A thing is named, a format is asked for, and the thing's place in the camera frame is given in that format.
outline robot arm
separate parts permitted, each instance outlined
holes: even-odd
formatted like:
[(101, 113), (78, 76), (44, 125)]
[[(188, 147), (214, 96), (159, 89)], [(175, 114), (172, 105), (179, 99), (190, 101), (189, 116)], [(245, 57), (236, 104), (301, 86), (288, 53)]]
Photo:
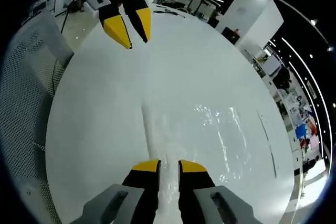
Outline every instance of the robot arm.
[[(133, 27), (144, 42), (151, 36), (151, 11), (145, 0), (118, 0), (123, 4)], [(132, 48), (127, 28), (119, 13), (117, 0), (87, 0), (94, 10), (99, 11), (99, 19), (106, 34), (125, 48)]]
[[(224, 186), (215, 186), (206, 168), (187, 160), (178, 162), (179, 210), (183, 223), (261, 224), (252, 206)], [(84, 205), (71, 224), (153, 223), (159, 207), (161, 161), (141, 162), (122, 185), (112, 185)]]

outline white round table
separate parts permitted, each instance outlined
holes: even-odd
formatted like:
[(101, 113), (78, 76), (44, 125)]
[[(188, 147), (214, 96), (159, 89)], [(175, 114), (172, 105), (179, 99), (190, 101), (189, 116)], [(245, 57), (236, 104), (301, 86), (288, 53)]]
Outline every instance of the white round table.
[(131, 50), (98, 24), (72, 58), (46, 136), (48, 183), (63, 224), (121, 184), (149, 152), (163, 161), (157, 223), (180, 222), (179, 159), (205, 166), (214, 183), (249, 203), (261, 222), (278, 223), (284, 214), (294, 168), (272, 96), (229, 41), (184, 15), (153, 13), (147, 44), (125, 19)]

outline white partition wall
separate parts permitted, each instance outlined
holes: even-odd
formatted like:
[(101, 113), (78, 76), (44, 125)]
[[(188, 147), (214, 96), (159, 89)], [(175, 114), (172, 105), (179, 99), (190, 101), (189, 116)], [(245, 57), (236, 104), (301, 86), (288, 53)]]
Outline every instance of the white partition wall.
[(283, 23), (273, 0), (234, 0), (219, 19), (216, 30), (239, 29), (236, 47), (240, 51), (262, 49)]

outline desk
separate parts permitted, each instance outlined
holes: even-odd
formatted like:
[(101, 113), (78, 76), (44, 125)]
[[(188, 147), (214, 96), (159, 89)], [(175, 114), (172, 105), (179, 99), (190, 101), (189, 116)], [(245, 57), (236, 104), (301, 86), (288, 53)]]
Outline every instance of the desk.
[(63, 224), (78, 218), (98, 193), (122, 183), (133, 165), (149, 159), (144, 106), (153, 135), (150, 149), (164, 167), (157, 218), (179, 222), (179, 159), (205, 166), (216, 185), (252, 205), (263, 223), (278, 223), (284, 214), (293, 163), (272, 96), (229, 41), (181, 14), (186, 18), (153, 13), (147, 44), (126, 19), (131, 50), (98, 24), (69, 63), (46, 136), (49, 188)]

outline blue object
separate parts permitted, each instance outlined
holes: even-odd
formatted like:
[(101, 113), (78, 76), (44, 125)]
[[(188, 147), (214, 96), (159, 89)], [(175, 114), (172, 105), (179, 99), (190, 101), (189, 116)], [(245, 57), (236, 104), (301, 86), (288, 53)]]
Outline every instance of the blue object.
[(299, 127), (297, 127), (295, 129), (295, 134), (296, 134), (297, 139), (305, 136), (306, 135), (306, 125), (302, 124)]

